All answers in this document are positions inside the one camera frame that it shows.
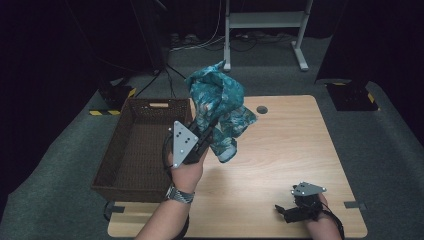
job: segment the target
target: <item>metal bracket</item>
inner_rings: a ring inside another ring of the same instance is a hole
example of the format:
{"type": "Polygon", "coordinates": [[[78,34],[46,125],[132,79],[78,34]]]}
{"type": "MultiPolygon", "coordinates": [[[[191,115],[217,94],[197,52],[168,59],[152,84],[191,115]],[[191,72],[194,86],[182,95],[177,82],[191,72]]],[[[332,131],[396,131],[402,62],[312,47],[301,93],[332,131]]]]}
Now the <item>metal bracket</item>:
{"type": "Polygon", "coordinates": [[[199,138],[192,133],[184,124],[174,122],[174,154],[172,167],[178,168],[184,159],[196,145],[199,138]]]}
{"type": "Polygon", "coordinates": [[[309,196],[317,193],[326,192],[327,189],[307,182],[300,182],[294,190],[291,191],[294,196],[309,196]]]}

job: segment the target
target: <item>metal shelf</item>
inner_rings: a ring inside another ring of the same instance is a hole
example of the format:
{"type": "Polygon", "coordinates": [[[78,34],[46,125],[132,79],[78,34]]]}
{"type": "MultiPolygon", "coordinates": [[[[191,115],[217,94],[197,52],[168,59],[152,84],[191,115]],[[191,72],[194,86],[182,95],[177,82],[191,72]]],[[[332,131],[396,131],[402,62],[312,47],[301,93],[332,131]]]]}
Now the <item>metal shelf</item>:
{"type": "Polygon", "coordinates": [[[249,12],[230,13],[230,0],[226,2],[225,11],[225,46],[224,46],[224,70],[231,70],[230,54],[230,29],[232,28],[287,28],[298,27],[297,40],[291,43],[293,51],[302,71],[308,71],[309,67],[303,56],[300,45],[308,23],[313,0],[307,0],[305,11],[301,12],[249,12]]]}

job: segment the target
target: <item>teal cloth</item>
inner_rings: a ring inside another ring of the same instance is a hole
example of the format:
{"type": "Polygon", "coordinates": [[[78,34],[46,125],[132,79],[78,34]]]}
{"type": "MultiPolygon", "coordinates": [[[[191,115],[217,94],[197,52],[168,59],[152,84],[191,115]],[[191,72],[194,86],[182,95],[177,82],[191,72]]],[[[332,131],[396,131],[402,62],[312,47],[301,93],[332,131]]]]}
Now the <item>teal cloth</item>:
{"type": "Polygon", "coordinates": [[[203,68],[185,80],[196,108],[195,119],[200,131],[205,131],[218,118],[211,149],[222,163],[236,155],[235,138],[257,120],[256,115],[243,106],[243,86],[220,71],[224,64],[222,61],[203,68]]]}

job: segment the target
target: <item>brown woven basket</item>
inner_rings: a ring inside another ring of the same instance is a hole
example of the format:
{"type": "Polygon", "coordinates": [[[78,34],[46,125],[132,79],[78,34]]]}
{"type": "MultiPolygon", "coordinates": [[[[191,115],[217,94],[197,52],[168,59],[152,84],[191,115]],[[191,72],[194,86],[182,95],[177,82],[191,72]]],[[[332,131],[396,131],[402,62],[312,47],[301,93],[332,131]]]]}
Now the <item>brown woven basket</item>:
{"type": "Polygon", "coordinates": [[[108,201],[161,202],[171,183],[162,146],[174,121],[192,121],[189,99],[127,99],[91,188],[108,201]]]}

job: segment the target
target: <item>hand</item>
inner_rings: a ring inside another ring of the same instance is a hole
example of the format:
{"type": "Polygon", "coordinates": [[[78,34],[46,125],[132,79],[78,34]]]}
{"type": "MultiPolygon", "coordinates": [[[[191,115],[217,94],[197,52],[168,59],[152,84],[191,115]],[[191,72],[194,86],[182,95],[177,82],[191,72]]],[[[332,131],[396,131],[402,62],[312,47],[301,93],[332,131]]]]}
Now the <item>hand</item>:
{"type": "MultiPolygon", "coordinates": [[[[203,162],[208,150],[206,149],[198,163],[181,164],[178,168],[171,168],[172,181],[178,190],[185,193],[194,193],[203,174],[203,162]]],[[[172,153],[168,155],[168,161],[172,163],[172,153]]]]}

